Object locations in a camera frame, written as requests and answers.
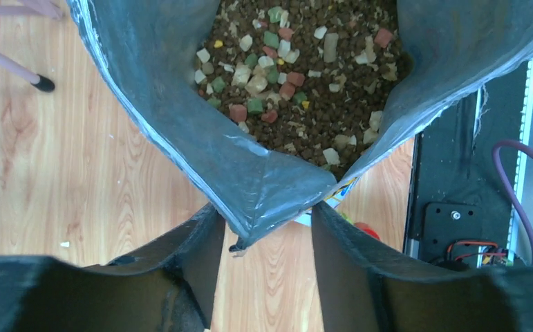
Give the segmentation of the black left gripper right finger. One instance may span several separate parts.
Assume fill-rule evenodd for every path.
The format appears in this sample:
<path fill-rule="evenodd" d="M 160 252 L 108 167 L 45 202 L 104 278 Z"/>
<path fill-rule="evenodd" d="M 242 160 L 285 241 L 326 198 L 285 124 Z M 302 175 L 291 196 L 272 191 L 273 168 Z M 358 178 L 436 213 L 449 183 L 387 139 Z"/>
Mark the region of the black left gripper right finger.
<path fill-rule="evenodd" d="M 455 272 L 404 255 L 326 203 L 312 209 L 326 331 L 533 331 L 533 267 Z"/>

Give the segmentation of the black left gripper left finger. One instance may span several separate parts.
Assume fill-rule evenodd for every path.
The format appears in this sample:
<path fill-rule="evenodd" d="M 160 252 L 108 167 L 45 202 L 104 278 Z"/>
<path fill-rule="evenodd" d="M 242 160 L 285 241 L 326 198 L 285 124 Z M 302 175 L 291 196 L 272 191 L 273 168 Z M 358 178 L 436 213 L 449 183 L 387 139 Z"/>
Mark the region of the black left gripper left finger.
<path fill-rule="evenodd" d="M 0 256 L 0 331 L 204 331 L 225 220 L 212 205 L 105 265 Z"/>

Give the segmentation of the pet food bag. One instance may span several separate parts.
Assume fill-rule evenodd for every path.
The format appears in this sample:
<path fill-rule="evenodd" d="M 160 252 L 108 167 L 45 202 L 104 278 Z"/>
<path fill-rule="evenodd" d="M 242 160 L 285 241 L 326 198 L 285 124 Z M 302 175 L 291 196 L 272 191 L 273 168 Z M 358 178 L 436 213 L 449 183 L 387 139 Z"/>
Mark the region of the pet food bag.
<path fill-rule="evenodd" d="M 324 169 L 270 151 L 194 90 L 194 58 L 217 1 L 69 1 L 103 80 L 141 132 L 224 216 L 245 250 L 339 187 Z M 533 56 L 533 1 L 399 1 L 412 72 L 389 94 L 363 174 L 451 105 Z"/>

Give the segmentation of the brown pet food kibble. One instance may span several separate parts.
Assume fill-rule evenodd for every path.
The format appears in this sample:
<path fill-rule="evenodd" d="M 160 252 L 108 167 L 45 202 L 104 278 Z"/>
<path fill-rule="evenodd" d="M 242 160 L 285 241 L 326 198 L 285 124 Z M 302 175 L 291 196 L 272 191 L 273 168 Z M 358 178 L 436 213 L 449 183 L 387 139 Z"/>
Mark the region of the brown pet food kibble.
<path fill-rule="evenodd" d="M 222 1 L 196 65 L 198 94 L 239 129 L 336 179 L 409 73 L 395 1 Z"/>

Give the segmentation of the red yellow green toy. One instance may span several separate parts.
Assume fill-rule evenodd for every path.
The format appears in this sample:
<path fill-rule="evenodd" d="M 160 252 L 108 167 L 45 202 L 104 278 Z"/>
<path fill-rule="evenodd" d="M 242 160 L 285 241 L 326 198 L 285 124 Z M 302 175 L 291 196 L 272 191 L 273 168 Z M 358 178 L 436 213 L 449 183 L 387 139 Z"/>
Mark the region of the red yellow green toy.
<path fill-rule="evenodd" d="M 348 222 L 350 223 L 351 225 L 353 225 L 354 227 L 356 227 L 358 230 L 361 230 L 362 232 L 365 232 L 367 235 L 371 236 L 372 238 L 374 239 L 377 239 L 378 241 L 380 240 L 380 236 L 379 234 L 374 231 L 374 229 L 372 229 L 372 227 L 367 224 L 367 223 L 363 223 L 363 222 L 356 222 L 356 221 L 353 221 L 346 213 L 344 212 L 340 212 L 340 215 Z"/>

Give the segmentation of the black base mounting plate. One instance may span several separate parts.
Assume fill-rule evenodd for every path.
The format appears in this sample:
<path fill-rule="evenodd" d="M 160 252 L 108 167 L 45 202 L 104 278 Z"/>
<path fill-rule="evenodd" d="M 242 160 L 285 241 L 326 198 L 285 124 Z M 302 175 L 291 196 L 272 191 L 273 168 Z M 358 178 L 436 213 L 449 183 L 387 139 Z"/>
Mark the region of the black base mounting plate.
<path fill-rule="evenodd" d="M 416 136 L 405 254 L 477 267 L 487 251 L 513 253 L 518 221 L 492 149 L 523 137 L 528 82 L 523 63 L 443 111 Z"/>

